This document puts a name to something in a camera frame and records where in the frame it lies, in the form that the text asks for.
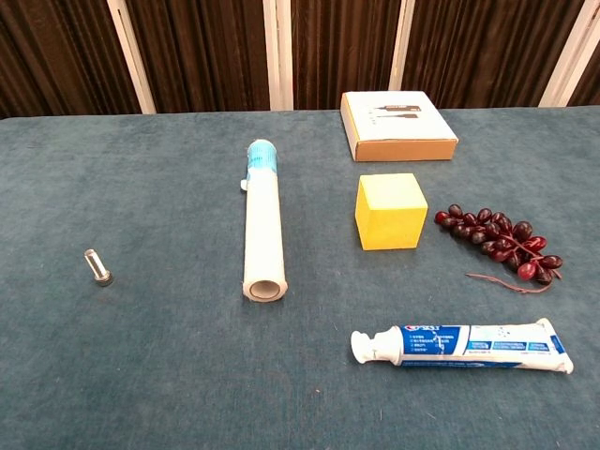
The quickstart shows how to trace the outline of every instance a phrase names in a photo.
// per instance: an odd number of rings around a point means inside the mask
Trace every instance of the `metal bolt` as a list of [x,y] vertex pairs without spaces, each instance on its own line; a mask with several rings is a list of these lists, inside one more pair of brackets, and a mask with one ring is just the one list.
[[113,274],[111,271],[106,270],[100,257],[93,248],[86,250],[83,256],[90,265],[92,272],[94,272],[94,279],[99,286],[108,286],[113,282]]

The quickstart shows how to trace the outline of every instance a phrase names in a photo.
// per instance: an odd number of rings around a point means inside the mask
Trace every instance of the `brown curtain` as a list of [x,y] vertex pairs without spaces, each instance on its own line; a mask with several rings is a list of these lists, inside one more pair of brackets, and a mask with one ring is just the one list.
[[400,0],[292,0],[293,104],[339,108],[346,91],[387,90]]
[[402,80],[438,108],[537,106],[583,0],[417,0]]
[[105,0],[0,1],[0,115],[139,113]]
[[600,105],[600,44],[583,71],[569,106]]
[[262,0],[127,0],[158,113],[269,109]]

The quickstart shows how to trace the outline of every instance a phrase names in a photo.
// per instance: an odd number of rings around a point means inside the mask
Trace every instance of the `white toothpaste tube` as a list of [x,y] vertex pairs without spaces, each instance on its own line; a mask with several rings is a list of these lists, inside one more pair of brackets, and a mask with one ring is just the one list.
[[354,331],[360,364],[403,367],[535,368],[571,373],[573,363],[548,319],[524,325],[403,325],[370,339]]

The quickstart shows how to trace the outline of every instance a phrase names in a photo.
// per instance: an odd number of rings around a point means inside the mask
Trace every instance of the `foam cube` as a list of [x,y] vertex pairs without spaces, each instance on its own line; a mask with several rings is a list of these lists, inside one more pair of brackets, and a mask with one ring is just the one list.
[[416,248],[427,213],[412,173],[361,175],[355,218],[363,250]]

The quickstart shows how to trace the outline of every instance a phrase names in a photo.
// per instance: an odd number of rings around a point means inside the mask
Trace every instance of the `cylindrical container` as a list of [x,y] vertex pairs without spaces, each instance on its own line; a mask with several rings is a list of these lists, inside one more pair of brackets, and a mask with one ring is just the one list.
[[256,302],[278,300],[288,290],[283,266],[277,150],[259,139],[247,150],[244,295]]
[[573,363],[548,319],[523,325],[403,325],[373,339],[352,333],[356,360],[403,367],[537,368],[571,373]]

